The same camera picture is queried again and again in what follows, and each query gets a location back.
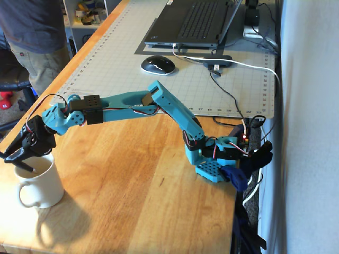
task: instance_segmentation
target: khaki pants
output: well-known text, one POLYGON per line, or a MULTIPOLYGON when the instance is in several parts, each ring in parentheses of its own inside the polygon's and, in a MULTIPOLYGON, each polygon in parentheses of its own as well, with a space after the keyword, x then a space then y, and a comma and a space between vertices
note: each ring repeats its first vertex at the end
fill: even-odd
POLYGON ((10 43, 18 62, 29 72, 29 81, 40 96, 69 62, 67 47, 48 54, 34 53, 10 43))

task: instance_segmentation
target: wooden desk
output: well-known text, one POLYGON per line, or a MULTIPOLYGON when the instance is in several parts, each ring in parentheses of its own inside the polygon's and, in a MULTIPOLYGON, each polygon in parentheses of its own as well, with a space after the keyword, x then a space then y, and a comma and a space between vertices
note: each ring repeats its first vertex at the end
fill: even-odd
MULTIPOLYGON (((126 3, 119 4, 44 95, 61 87, 126 3)), ((48 107, 42 104, 38 113, 48 107)), ((0 144, 1 151, 27 115, 0 144)), ((206 135, 231 131, 211 118, 199 120, 206 135)), ((235 189, 194 172, 181 130, 170 117, 77 126, 56 141, 52 153, 66 192, 52 208, 20 207, 13 166, 0 161, 0 251, 229 252, 235 189)))

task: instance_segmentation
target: blue cloth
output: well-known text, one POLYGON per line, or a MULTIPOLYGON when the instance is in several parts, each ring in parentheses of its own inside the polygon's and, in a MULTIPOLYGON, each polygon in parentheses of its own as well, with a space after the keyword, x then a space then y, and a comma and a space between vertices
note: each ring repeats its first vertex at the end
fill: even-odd
POLYGON ((0 26, 9 42, 34 53, 66 44, 59 0, 0 0, 0 26))

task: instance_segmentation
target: laptop keyboard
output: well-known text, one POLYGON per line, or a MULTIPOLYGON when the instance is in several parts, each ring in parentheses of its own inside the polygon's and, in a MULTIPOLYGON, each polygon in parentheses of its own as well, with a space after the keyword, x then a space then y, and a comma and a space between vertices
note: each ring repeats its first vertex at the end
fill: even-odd
POLYGON ((178 37, 205 39, 216 13, 217 4, 218 2, 193 3, 178 37))

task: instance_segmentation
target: red dumbbell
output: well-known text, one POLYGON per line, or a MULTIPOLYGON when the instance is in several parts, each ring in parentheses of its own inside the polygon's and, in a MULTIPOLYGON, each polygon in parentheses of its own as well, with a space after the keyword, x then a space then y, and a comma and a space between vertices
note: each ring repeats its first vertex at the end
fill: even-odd
POLYGON ((2 110, 9 109, 12 106, 10 97, 13 96, 13 92, 0 92, 0 96, 3 98, 0 100, 0 108, 2 110))

